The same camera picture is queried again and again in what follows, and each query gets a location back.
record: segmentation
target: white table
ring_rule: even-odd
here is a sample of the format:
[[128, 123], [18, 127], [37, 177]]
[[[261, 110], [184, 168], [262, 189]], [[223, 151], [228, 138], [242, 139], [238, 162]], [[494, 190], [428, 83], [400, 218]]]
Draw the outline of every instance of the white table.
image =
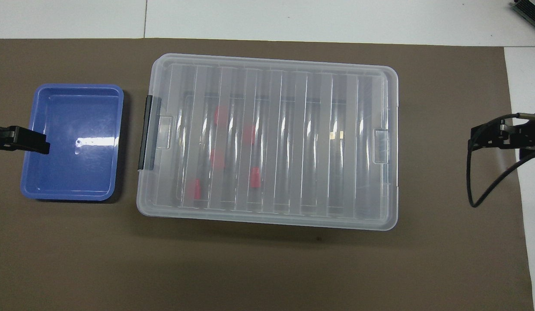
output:
[[[508, 0], [0, 0], [0, 38], [208, 38], [498, 46], [535, 112], [535, 28]], [[535, 305], [535, 160], [519, 169]]]

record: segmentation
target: black ribbed object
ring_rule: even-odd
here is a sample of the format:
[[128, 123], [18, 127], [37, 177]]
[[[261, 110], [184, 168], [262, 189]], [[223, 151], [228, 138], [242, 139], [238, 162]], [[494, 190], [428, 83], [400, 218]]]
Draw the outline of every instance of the black ribbed object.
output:
[[535, 0], [516, 0], [513, 10], [535, 26]]

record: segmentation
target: brown table surface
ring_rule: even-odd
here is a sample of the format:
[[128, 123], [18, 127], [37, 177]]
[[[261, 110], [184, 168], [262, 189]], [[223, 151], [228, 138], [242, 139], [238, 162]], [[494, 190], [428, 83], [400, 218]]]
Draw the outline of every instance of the brown table surface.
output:
[[[389, 232], [162, 219], [137, 211], [150, 71], [164, 53], [388, 65], [399, 76], [398, 224]], [[0, 152], [0, 310], [532, 310], [517, 175], [478, 209], [472, 126], [510, 112], [502, 48], [194, 39], [0, 39], [0, 126], [43, 83], [125, 91], [117, 192], [27, 199]], [[513, 152], [474, 155], [476, 193]]]

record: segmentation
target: clear plastic lid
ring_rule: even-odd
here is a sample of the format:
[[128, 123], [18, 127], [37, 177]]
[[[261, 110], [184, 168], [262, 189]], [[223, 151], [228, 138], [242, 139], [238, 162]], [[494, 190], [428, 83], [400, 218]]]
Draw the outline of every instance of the clear plastic lid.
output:
[[166, 54], [153, 65], [149, 99], [141, 213], [368, 230], [396, 224], [392, 68]]

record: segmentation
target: storage case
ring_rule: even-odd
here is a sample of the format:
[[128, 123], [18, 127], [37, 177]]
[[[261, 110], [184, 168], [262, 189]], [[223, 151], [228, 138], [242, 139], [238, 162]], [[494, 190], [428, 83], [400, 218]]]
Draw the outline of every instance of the storage case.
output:
[[137, 206], [149, 216], [391, 229], [397, 116], [389, 67], [163, 55]]

